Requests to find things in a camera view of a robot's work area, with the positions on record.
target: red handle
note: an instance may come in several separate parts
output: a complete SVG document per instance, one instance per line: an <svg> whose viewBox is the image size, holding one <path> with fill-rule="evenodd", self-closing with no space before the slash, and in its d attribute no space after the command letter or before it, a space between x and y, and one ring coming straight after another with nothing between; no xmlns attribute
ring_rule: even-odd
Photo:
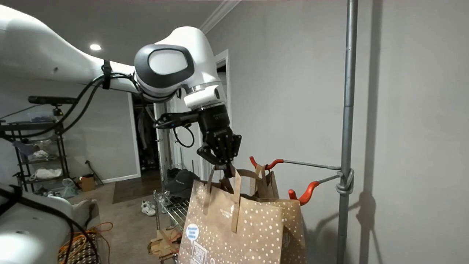
<svg viewBox="0 0 469 264"><path fill-rule="evenodd" d="M313 192L319 185L320 185L320 182L317 182L317 181L311 182L301 198L297 197L297 192L294 189L289 189L289 197L291 197L291 200L298 200L301 205L305 205L310 203Z"/></svg>
<svg viewBox="0 0 469 264"><path fill-rule="evenodd" d="M250 161L251 161L251 164L253 164L254 167L260 166L260 163L256 161L256 159L254 159L253 156L250 157ZM266 166L266 170L275 169L276 164L279 164L279 163L285 163L285 160L283 160L283 159L278 159L278 160L272 161L270 164Z"/></svg>

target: cardboard box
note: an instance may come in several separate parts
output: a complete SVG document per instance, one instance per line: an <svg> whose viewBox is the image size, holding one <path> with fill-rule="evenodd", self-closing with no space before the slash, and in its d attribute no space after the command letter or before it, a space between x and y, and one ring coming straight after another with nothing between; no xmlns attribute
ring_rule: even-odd
<svg viewBox="0 0 469 264"><path fill-rule="evenodd" d="M84 192L94 189L96 188L94 176L93 175L81 176L78 185Z"/></svg>

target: gift bag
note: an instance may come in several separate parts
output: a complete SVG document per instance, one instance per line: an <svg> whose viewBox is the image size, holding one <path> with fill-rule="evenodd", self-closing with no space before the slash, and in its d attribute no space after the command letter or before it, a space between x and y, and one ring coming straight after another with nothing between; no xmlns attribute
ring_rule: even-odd
<svg viewBox="0 0 469 264"><path fill-rule="evenodd" d="M304 264L305 252L305 225L298 201L282 201L278 191L275 172L266 173L264 167L257 167L256 172L256 198L257 201L278 201L282 208L283 222L283 244L282 263L283 264Z"/></svg>
<svg viewBox="0 0 469 264"><path fill-rule="evenodd" d="M253 201L241 197L242 176L236 172L234 192L195 182L179 249L181 264L282 263L283 244L292 244L285 214L298 201ZM302 263L304 255L288 263Z"/></svg>

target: black cable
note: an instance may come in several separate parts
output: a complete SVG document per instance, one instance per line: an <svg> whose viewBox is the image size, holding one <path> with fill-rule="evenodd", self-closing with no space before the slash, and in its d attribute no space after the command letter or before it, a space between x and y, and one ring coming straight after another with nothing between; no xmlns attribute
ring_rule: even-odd
<svg viewBox="0 0 469 264"><path fill-rule="evenodd" d="M64 122L71 116L71 113L75 110L75 107L78 106L78 103L81 101L81 98L86 95L86 93L99 81L102 81L103 76L99 76L97 79L91 81L81 93L80 95L77 97L77 101L72 104L72 107L62 116L62 119L59 122L56 122L55 125L52 125L50 128L44 129L44 131L40 131L40 132L36 132L36 134L28 134L28 135L22 135L22 138L33 138L33 137L39 137L39 135L43 135L43 134L47 134L53 129L58 129L59 126L64 125ZM15 137L9 137L9 135L5 135L3 138L6 139L15 139Z"/></svg>
<svg viewBox="0 0 469 264"><path fill-rule="evenodd" d="M14 194L9 192L9 191L5 191L5 189L0 189L0 195L5 197L5 198L11 198ZM40 203L36 203L33 200L28 200L28 198L24 198L24 197L20 197L18 198L18 203L27 205L27 207L31 207L31 208L36 208L36 210L40 210L40 211L44 211L44 213L49 213L49 214L53 214L59 219L64 219L68 225L69 225L69 229L71 229L71 241L69 241L69 248L68 248L68 252L66 252L66 258L65 258L65 263L69 261L69 255L71 255L71 249L72 249L72 245L74 245L74 226L84 233L84 236L87 238L87 242L91 245L91 249L94 251L94 254L97 255L97 261L100 258L99 255L99 249L96 248L96 245L93 244L93 239L90 238L90 235L87 233L87 230L78 225L74 219L71 219L69 216L66 216L65 213L56 210L56 208L52 208L52 207L47 207L44 204L40 204Z"/></svg>
<svg viewBox="0 0 469 264"><path fill-rule="evenodd" d="M121 79L121 78L129 79L129 81L134 84L134 87L138 88L135 79L134 79L131 75L112 73L110 78L112 78L112 79ZM96 91L100 88L100 85L103 84L103 81L105 81L105 76L100 76L100 78L91 81L91 82L83 90L83 93L77 97L75 104L72 104L72 107L68 110L68 113L66 113L58 123L55 123L55 125L52 125L50 128L47 128L47 129L44 129L44 131L42 131L42 132L37 132L37 134L22 135L22 138L39 137L39 135L47 134L47 132L50 132L50 131L53 131L53 129L58 129L61 125L64 125L65 119L69 117L69 115L75 110L75 107L77 107L77 106L80 104L80 101L83 100L84 94L94 85L94 90L93 90L93 93L90 94L90 97L88 97L88 100L87 100L87 104L86 104L86 107L83 109L83 112L80 113L80 116L78 116L68 128L62 129L62 134L68 132L68 131L69 131L72 126L75 126L75 125L78 123L78 120L86 115L86 112L88 110L88 106L90 106L90 103L91 103L91 100L93 100L93 97L94 97L94 94L96 94ZM5 135L3 138L8 139L8 141L15 139L15 137L8 137L8 135Z"/></svg>
<svg viewBox="0 0 469 264"><path fill-rule="evenodd" d="M91 94L90 94L90 97L88 97L88 100L87 100L83 112L75 117L75 120L74 120L71 125L68 125L66 128L64 128L61 134L68 132L72 126L75 126L75 125L83 119L83 116L86 115L86 112L87 112L88 107L90 107L90 103L91 103L94 94L99 91L99 88L100 88L102 84L103 84L103 81L102 81L102 82L97 82L97 84L94 85L94 88L93 88L93 91L91 91Z"/></svg>
<svg viewBox="0 0 469 264"><path fill-rule="evenodd" d="M182 147L185 147L185 148L192 148L194 144L195 144L195 137L194 137L194 132L192 132L190 128L187 128L187 129L190 131L190 134L191 134L191 137L192 137L192 142L191 142L190 145L184 144L184 142L179 139L178 132L176 132L176 128L173 128L175 138L176 138L176 141L178 141Z"/></svg>

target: gray wall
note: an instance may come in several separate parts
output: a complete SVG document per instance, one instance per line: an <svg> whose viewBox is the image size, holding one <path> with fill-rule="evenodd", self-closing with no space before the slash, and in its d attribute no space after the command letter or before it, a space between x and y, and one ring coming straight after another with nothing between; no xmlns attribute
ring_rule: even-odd
<svg viewBox="0 0 469 264"><path fill-rule="evenodd" d="M468 10L361 2L348 263L468 263ZM346 0L247 0L210 32L214 53L231 51L238 167L251 154L341 163L345 24ZM276 173L285 197L330 175ZM308 263L335 263L338 208L335 183L304 207Z"/></svg>
<svg viewBox="0 0 469 264"><path fill-rule="evenodd" d="M28 95L77 97L83 85L68 85L47 81L20 81L0 76L0 116L28 107ZM40 107L8 119L28 120L33 116L50 113L50 107ZM140 176L137 167L135 134L131 123L128 94L99 91L87 115L65 134L65 147L72 176L88 173L90 160L106 182L122 176ZM0 179L12 182L18 172L15 150L8 141L0 141Z"/></svg>

